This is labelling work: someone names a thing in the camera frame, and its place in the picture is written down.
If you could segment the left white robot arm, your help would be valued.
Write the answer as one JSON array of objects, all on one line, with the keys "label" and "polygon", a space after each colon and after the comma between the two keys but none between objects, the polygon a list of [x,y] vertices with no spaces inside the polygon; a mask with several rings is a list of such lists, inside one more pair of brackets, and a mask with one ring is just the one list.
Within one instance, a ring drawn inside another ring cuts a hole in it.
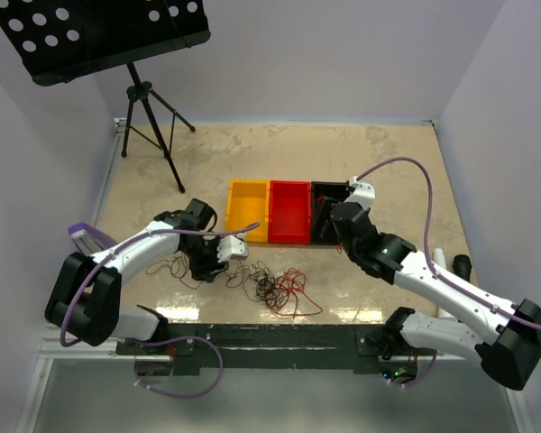
[{"label": "left white robot arm", "polygon": [[198,232],[216,221],[216,211],[194,198],[185,209],[158,214],[138,235],[103,252],[68,256],[45,309],[46,320],[60,328],[60,344],[97,346],[115,337],[137,341],[149,354],[162,352],[171,338],[167,319],[144,306],[122,308],[122,288],[177,252],[188,258],[193,280],[213,281],[228,268],[217,260],[221,239],[206,239]]}]

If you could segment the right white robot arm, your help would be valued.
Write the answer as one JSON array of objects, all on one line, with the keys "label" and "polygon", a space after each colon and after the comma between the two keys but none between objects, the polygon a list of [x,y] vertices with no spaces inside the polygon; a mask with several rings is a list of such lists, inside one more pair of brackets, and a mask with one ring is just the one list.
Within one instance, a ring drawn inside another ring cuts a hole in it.
[{"label": "right white robot arm", "polygon": [[476,362],[498,384],[525,388],[541,360],[541,308],[490,294],[435,263],[403,238],[379,232],[358,202],[323,198],[318,224],[333,226],[349,260],[364,273],[412,291],[452,315],[430,318],[398,309],[387,320],[386,348],[396,355],[428,348]]}]

